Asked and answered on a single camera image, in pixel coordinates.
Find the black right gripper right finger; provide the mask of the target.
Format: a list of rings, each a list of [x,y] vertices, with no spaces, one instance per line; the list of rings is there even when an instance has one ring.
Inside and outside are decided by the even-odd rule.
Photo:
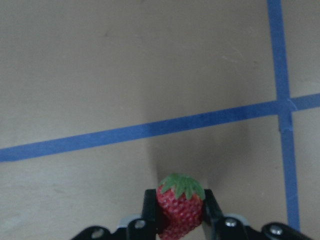
[[[248,240],[246,218],[235,213],[224,214],[210,189],[205,189],[202,228],[207,240]]]

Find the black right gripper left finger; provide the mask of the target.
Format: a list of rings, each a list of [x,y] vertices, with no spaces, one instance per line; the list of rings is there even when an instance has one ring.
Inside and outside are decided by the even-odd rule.
[[[155,240],[158,230],[158,203],[156,189],[144,192],[140,217],[133,219],[126,228],[127,240]]]

